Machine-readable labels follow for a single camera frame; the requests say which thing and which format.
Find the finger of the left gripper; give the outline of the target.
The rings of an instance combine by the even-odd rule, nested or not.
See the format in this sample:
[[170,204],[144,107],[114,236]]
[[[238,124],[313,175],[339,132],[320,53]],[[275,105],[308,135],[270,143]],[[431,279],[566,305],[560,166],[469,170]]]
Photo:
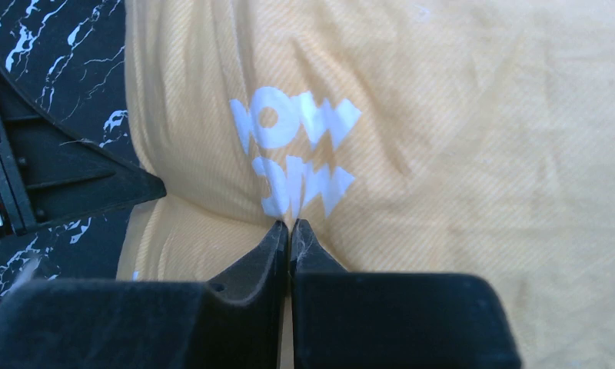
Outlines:
[[60,125],[0,63],[0,237],[165,195],[160,178]]

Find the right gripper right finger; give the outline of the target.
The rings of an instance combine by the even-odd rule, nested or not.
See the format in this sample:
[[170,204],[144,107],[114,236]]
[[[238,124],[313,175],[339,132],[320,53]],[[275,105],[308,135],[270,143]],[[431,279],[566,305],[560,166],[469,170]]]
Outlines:
[[472,274],[346,270],[301,219],[291,236],[297,368],[519,368],[494,289]]

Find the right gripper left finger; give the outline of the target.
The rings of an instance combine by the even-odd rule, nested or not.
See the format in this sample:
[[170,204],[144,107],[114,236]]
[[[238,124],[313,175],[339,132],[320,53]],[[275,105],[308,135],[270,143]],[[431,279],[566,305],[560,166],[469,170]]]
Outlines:
[[31,281],[0,304],[0,368],[276,368],[288,229],[202,282]]

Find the blue and yellow pillowcase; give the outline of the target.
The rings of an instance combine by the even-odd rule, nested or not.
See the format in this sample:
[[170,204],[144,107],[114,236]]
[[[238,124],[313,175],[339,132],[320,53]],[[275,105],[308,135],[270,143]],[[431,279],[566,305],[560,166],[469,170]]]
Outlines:
[[354,271],[477,274],[527,368],[615,368],[615,1],[128,1],[122,280],[307,220]]

